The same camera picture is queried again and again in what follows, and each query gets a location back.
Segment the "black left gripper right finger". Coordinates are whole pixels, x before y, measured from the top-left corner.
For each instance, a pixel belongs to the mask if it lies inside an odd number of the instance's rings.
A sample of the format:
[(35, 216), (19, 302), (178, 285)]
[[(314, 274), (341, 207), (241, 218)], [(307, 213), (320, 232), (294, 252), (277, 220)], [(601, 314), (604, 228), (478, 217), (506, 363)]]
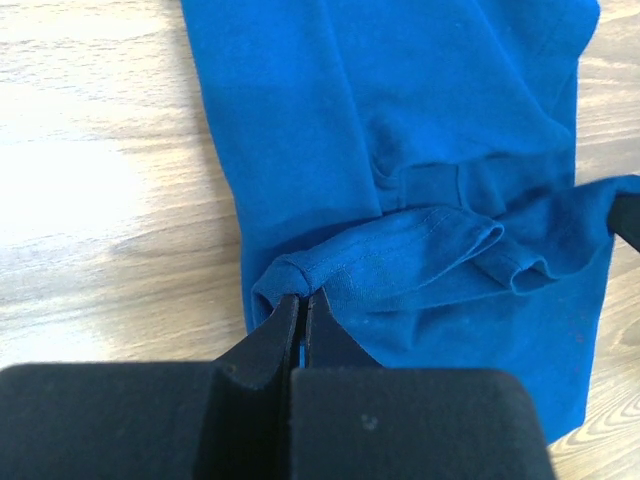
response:
[(532, 400), (494, 369), (391, 369), (308, 300), (291, 376), (292, 479), (550, 479)]

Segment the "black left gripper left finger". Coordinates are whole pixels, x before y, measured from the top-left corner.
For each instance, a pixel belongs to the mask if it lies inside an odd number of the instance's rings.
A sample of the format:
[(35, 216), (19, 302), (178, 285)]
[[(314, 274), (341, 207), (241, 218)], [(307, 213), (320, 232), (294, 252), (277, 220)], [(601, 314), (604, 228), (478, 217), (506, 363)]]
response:
[(213, 361), (1, 373), (5, 479), (283, 479), (299, 301)]

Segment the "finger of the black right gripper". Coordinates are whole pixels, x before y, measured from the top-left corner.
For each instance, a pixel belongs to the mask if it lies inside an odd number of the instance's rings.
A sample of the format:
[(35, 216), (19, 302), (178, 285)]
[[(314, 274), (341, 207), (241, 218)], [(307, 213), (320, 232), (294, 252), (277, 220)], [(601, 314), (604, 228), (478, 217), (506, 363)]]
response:
[(639, 195), (617, 195), (607, 217), (607, 226), (612, 233), (640, 252)]

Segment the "blue t-shirt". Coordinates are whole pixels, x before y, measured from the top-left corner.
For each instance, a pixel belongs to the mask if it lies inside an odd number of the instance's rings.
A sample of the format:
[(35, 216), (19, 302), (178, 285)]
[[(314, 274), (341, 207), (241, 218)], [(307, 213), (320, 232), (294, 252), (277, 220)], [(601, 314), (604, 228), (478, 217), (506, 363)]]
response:
[(584, 421), (615, 197), (575, 182), (595, 1), (186, 1), (244, 316), (327, 294), (379, 363), (496, 368)]

